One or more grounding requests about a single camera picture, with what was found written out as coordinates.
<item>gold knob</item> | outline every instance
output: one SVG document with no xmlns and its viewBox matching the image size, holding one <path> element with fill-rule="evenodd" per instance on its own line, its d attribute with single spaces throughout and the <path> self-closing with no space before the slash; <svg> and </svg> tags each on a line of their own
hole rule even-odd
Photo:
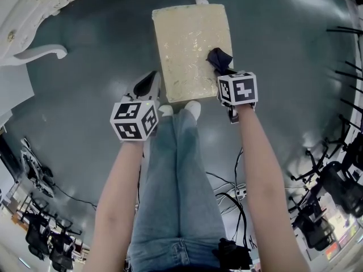
<svg viewBox="0 0 363 272">
<path fill-rule="evenodd" d="M 15 38 L 15 31 L 13 30 L 13 31 L 10 31 L 10 33 L 8 34 L 7 41 L 10 43 L 14 40 L 14 38 Z"/>
</svg>

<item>white cube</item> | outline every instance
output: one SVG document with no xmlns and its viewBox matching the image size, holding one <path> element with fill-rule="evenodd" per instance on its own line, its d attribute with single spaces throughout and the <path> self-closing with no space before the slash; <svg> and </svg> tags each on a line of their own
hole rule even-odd
<svg viewBox="0 0 363 272">
<path fill-rule="evenodd" d="M 219 96 L 222 102 L 242 105 L 258 101 L 256 75 L 237 73 L 218 77 Z"/>
<path fill-rule="evenodd" d="M 116 103 L 111 125 L 121 141 L 145 141 L 158 124 L 154 101 Z"/>
</svg>

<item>gray-green floor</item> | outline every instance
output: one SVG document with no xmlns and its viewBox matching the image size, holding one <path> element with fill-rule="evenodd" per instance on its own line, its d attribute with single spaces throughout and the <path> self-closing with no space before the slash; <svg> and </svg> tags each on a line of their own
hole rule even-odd
<svg viewBox="0 0 363 272">
<path fill-rule="evenodd" d="M 350 117 L 340 97 L 353 100 L 348 83 L 334 74 L 352 71 L 353 37 L 327 33 L 351 26 L 344 0 L 209 0 L 225 5 L 233 43 L 234 65 L 258 78 L 256 112 L 285 174 L 310 168 L 305 148 L 338 127 L 337 114 Z M 35 96 L 13 109 L 6 139 L 19 155 L 27 136 L 36 155 L 54 173 L 65 192 L 97 203 L 120 148 L 109 123 L 113 104 L 130 81 L 159 70 L 151 12 L 195 0 L 78 0 L 39 28 L 32 46 L 59 43 L 69 54 L 37 59 L 28 66 Z M 207 171 L 232 180 L 240 149 L 237 126 L 215 98 L 201 100 L 202 155 Z M 238 182 L 244 181 L 241 168 Z M 222 184 L 211 178 L 213 187 Z M 287 186 L 300 186 L 286 177 Z M 90 243 L 95 212 L 58 192 L 51 201 L 59 214 L 84 230 Z M 237 214 L 226 228 L 234 233 Z"/>
</svg>

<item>shoe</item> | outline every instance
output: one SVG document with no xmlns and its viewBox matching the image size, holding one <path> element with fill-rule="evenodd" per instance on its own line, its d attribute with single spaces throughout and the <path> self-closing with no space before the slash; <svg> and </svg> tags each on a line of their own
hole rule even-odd
<svg viewBox="0 0 363 272">
<path fill-rule="evenodd" d="M 199 102 L 190 101 L 187 105 L 185 105 L 184 109 L 192 113 L 195 121 L 198 120 L 201 111 L 201 105 Z"/>
<path fill-rule="evenodd" d="M 159 108 L 159 111 L 163 113 L 162 117 L 172 116 L 174 114 L 171 105 L 163 105 Z"/>
</svg>

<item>pant leg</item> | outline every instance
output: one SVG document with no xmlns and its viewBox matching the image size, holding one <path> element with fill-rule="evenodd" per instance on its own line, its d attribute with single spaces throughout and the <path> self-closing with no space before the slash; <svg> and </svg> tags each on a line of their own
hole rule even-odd
<svg viewBox="0 0 363 272">
<path fill-rule="evenodd" d="M 163 270 L 174 263 L 171 247 L 179 236 L 176 140 L 172 117 L 163 117 L 152 139 L 144 192 L 135 218 L 130 257 L 134 271 Z"/>
<path fill-rule="evenodd" d="M 212 254 L 220 238 L 226 237 L 221 212 L 205 174 L 196 121 L 183 109 L 174 116 L 176 175 L 179 189 L 180 235 L 192 265 L 219 267 Z"/>
</svg>

